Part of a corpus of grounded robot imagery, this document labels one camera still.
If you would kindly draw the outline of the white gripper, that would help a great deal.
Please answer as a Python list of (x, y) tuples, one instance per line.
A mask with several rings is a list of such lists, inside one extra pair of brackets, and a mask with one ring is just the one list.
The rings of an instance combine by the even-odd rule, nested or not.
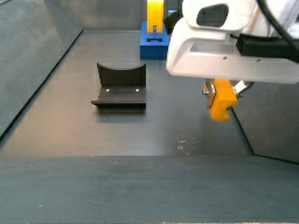
[(169, 74), (205, 78), (207, 108), (213, 79), (239, 81), (240, 98), (255, 82), (299, 82), (299, 0), (183, 0), (172, 29)]

